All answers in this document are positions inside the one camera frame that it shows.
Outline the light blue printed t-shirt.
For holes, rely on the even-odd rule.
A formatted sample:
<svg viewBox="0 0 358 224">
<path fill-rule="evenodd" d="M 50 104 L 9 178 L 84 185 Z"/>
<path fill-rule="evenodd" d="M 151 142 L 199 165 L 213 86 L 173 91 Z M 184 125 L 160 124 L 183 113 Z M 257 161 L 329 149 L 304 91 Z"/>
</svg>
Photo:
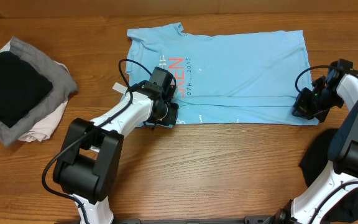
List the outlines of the light blue printed t-shirt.
<svg viewBox="0 0 358 224">
<path fill-rule="evenodd" d="M 193 35 L 180 23 L 127 31 L 131 84 L 155 67 L 175 76 L 178 124 L 317 125 L 292 115 L 301 88 L 311 87 L 302 31 Z"/>
</svg>

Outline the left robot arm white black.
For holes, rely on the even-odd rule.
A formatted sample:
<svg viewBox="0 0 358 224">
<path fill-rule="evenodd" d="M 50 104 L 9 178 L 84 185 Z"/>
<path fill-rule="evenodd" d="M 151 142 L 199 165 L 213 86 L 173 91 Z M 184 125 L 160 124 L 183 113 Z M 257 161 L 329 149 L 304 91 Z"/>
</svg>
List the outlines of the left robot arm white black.
<svg viewBox="0 0 358 224">
<path fill-rule="evenodd" d="M 175 81 L 141 81 L 106 114 L 69 125 L 61 151 L 43 171 L 43 187 L 75 202 L 79 223 L 113 223 L 108 195 L 117 175 L 124 139 L 140 124 L 170 127 L 178 105 Z"/>
</svg>

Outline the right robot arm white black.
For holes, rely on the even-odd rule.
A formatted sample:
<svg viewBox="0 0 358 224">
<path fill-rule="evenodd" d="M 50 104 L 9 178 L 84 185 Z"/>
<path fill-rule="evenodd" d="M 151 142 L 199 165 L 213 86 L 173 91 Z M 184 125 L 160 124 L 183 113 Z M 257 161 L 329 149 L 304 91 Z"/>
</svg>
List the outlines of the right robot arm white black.
<svg viewBox="0 0 358 224">
<path fill-rule="evenodd" d="M 307 190 L 265 223 L 321 223 L 346 195 L 358 189 L 358 70 L 339 59 L 328 73 L 298 92 L 293 115 L 323 122 L 329 110 L 347 106 L 349 114 L 331 138 L 327 163 Z"/>
</svg>

